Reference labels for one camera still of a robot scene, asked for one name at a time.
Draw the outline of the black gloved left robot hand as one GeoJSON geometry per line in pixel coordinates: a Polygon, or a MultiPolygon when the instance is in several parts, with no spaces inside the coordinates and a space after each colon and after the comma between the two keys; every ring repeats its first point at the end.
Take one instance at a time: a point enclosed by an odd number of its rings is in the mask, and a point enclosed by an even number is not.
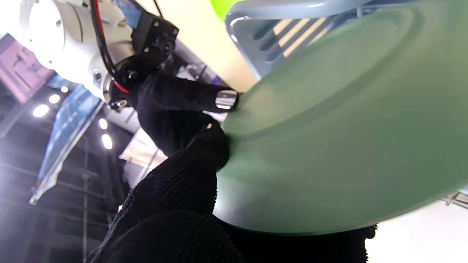
{"type": "Polygon", "coordinates": [[[93,263],[366,263],[377,226],[280,237],[229,227],[213,215],[229,140],[211,123],[127,197],[93,263]]]}

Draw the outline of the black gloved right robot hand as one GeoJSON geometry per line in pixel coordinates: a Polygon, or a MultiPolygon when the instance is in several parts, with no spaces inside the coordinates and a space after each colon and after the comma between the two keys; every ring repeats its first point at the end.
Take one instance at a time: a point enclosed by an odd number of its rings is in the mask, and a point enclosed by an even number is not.
{"type": "Polygon", "coordinates": [[[202,137],[196,153],[229,157],[229,140],[210,113],[233,112],[240,98],[236,90],[183,79],[135,59],[122,63],[117,76],[116,97],[136,110],[141,128],[166,156],[202,137]]]}

